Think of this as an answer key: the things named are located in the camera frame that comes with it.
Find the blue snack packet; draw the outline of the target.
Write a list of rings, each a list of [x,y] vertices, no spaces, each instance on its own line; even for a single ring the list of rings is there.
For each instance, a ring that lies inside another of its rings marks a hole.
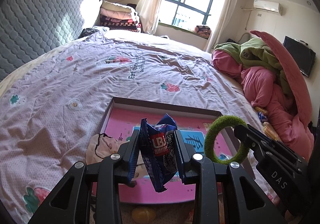
[[[156,125],[142,119],[139,130],[139,150],[155,192],[166,191],[165,184],[177,172],[175,158],[175,120],[165,114]]]

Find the orange tangerine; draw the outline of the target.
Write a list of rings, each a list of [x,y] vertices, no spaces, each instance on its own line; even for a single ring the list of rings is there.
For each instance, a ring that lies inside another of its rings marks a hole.
[[[138,207],[131,212],[133,221],[139,224],[150,224],[156,216],[156,211],[148,207]]]

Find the cream lace scrunchie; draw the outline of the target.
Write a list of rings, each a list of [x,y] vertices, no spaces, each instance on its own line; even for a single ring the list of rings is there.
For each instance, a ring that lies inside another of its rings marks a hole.
[[[105,157],[118,151],[120,143],[106,134],[95,134],[91,137],[87,151],[86,164],[101,162]]]

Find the dark shallow cardboard box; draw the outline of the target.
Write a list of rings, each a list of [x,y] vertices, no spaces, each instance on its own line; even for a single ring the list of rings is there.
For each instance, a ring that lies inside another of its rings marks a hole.
[[[191,170],[191,157],[194,154],[204,156],[204,139],[211,124],[221,116],[219,111],[114,97],[101,118],[97,133],[123,143],[138,135],[142,119],[154,126],[165,115],[173,118],[177,125],[174,133],[174,155],[177,159],[184,160],[180,169],[193,176],[196,173]],[[120,201],[134,204],[192,201],[196,186],[184,184],[184,179],[175,174],[165,184],[166,191],[157,193],[149,176],[139,176],[133,188],[119,185]]]

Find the yellow wafer snack pack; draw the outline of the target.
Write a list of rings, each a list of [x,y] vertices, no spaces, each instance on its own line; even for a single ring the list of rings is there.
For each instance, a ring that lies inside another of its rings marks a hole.
[[[266,136],[273,139],[274,141],[281,142],[281,138],[279,137],[279,135],[277,134],[277,132],[274,130],[274,128],[269,122],[263,123],[263,132]]]

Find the small blue snack wrapper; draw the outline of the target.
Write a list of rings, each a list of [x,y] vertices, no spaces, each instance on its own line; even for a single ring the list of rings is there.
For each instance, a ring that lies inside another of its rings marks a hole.
[[[258,112],[258,117],[261,123],[267,122],[267,116],[265,116],[262,112]]]

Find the pink round cushion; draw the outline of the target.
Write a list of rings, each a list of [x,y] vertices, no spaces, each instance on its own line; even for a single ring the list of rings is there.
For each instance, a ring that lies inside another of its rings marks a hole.
[[[249,32],[261,38],[270,47],[280,62],[287,82],[295,97],[299,119],[306,128],[312,117],[312,103],[308,87],[297,63],[287,49],[274,36],[258,30],[250,30]]]

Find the lilac strawberry print bedsheet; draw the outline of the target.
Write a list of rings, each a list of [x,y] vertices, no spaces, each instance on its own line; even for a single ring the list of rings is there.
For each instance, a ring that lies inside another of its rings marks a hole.
[[[29,62],[1,83],[1,202],[27,223],[41,197],[85,158],[114,97],[235,115],[261,129],[238,83],[196,47],[157,36],[93,34]]]

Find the pink quilt heap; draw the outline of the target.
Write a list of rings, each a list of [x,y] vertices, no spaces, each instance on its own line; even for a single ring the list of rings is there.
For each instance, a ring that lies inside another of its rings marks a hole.
[[[213,65],[242,85],[244,96],[253,108],[267,110],[269,123],[285,145],[306,161],[310,159],[313,134],[308,129],[306,118],[299,115],[295,100],[286,97],[282,87],[276,84],[275,73],[262,66],[245,69],[221,50],[213,53]]]

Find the black flat television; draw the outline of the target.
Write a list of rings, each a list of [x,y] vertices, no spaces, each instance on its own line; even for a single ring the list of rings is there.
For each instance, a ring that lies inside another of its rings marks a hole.
[[[309,77],[315,64],[316,53],[308,46],[288,36],[285,36],[283,46],[291,54],[302,74]]]

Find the green blanket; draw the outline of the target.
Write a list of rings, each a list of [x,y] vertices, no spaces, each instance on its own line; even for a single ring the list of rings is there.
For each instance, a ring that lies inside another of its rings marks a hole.
[[[283,93],[287,96],[293,95],[280,61],[262,39],[251,38],[243,44],[222,43],[214,47],[213,55],[217,55],[218,52],[228,54],[237,64],[242,65],[245,69],[261,66],[270,70],[272,73],[275,73],[277,81],[283,89]]]

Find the patterned cushion on sill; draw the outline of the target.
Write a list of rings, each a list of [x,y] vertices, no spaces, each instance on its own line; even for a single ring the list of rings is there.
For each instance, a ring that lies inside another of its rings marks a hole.
[[[208,26],[198,25],[198,26],[195,27],[194,32],[197,35],[199,35],[199,36],[201,36],[201,37],[203,37],[205,39],[208,39],[210,37],[210,34],[212,33],[212,30]]]

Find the stack of folded blankets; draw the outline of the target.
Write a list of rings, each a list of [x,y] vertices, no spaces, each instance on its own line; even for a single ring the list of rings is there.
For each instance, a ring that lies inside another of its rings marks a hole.
[[[142,32],[142,26],[135,4],[123,5],[104,1],[100,7],[98,25],[110,30]]]

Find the grey quilted headboard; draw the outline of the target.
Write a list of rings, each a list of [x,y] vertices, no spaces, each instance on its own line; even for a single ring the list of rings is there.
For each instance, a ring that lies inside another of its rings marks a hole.
[[[94,26],[103,0],[4,0],[1,79]]]

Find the white air conditioner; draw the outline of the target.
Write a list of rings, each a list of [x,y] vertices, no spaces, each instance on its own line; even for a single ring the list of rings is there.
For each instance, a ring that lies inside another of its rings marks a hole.
[[[280,16],[282,16],[283,13],[282,5],[277,2],[254,0],[253,8],[273,12],[279,14]]]

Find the right cream curtain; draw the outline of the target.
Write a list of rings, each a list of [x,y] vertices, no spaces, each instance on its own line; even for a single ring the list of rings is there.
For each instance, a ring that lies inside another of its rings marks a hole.
[[[204,47],[205,52],[211,53],[215,45],[217,45],[224,29],[228,25],[233,15],[237,1],[238,0],[223,1],[223,6],[220,9],[220,16],[219,16],[219,19],[217,20],[216,27],[213,30],[213,32],[210,34],[210,37],[207,40],[206,46]]]

